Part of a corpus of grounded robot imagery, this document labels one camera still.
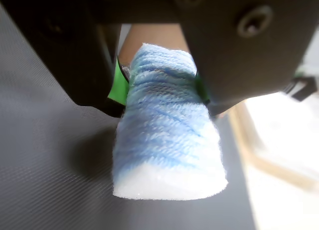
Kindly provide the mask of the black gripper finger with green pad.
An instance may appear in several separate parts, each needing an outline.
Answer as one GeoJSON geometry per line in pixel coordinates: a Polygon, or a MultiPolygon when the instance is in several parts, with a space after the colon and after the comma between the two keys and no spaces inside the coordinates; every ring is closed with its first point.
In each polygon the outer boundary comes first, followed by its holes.
{"type": "Polygon", "coordinates": [[[319,0],[174,1],[213,115],[285,87],[319,22],[319,0]]]}
{"type": "Polygon", "coordinates": [[[33,50],[71,98],[120,117],[127,83],[119,67],[121,26],[97,19],[104,0],[0,0],[33,50]]]}

